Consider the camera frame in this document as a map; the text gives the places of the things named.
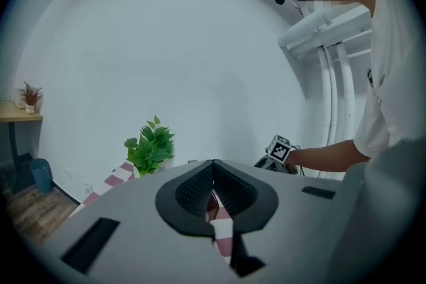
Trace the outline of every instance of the black slot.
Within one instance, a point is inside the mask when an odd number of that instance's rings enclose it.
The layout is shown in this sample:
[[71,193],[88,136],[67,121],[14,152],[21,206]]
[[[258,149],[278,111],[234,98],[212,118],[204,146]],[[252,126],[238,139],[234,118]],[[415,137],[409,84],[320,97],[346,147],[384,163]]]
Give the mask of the black slot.
[[335,194],[334,191],[323,190],[321,188],[311,187],[311,186],[305,187],[304,189],[302,189],[302,192],[311,194],[313,196],[319,196],[325,199],[333,199]]
[[100,218],[62,256],[62,261],[73,269],[86,273],[119,224],[118,221],[112,219]]
[[232,238],[232,256],[230,267],[240,276],[247,276],[265,266],[265,263],[257,257],[247,254],[246,246],[239,233],[234,233]]

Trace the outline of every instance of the green leaves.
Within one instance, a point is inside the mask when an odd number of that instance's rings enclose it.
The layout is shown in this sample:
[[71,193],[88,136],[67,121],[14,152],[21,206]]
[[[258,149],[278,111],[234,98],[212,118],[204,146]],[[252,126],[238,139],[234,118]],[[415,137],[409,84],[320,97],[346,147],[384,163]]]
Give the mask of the green leaves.
[[154,140],[154,134],[152,133],[151,128],[149,128],[148,126],[143,127],[140,130],[140,133],[148,140],[148,141],[152,141]]
[[152,152],[151,160],[156,162],[163,162],[164,159],[171,159],[173,155],[164,149],[157,148]]
[[127,148],[138,148],[138,139],[137,138],[129,138],[124,143],[124,147],[127,147]]
[[147,121],[149,126],[140,130],[139,144],[136,138],[129,138],[124,146],[127,150],[127,160],[132,162],[140,176],[153,174],[165,159],[171,159],[174,134],[168,127],[160,127],[160,120],[154,116],[154,122]]

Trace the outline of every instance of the table leg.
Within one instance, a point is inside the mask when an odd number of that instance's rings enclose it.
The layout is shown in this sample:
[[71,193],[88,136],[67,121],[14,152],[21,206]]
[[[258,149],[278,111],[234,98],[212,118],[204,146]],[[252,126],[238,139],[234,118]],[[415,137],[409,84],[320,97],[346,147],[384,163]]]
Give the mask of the table leg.
[[9,139],[11,142],[11,151],[13,159],[13,169],[6,172],[6,180],[13,194],[32,186],[35,181],[28,164],[23,164],[19,157],[16,147],[15,123],[9,122]]
[[16,147],[16,135],[15,135],[15,123],[9,122],[9,139],[11,142],[11,151],[12,151],[12,159],[13,165],[15,167],[16,173],[22,173],[21,165],[18,161],[18,150]]

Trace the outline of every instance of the wooden floor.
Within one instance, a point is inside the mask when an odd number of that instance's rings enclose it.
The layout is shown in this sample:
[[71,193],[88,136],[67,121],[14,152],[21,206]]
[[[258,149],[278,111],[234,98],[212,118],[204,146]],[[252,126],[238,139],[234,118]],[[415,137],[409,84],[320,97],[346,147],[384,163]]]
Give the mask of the wooden floor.
[[6,210],[13,225],[39,245],[77,208],[77,204],[56,188],[41,194],[34,185],[13,195],[4,178],[1,180],[3,197],[7,200]]

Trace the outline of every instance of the wooden shelf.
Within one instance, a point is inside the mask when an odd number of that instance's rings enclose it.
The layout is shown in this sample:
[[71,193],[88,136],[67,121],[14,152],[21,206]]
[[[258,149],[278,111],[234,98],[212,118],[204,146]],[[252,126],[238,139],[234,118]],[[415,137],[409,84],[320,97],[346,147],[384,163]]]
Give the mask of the wooden shelf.
[[11,100],[0,100],[0,122],[42,121],[38,113],[27,114],[25,109],[18,109]]

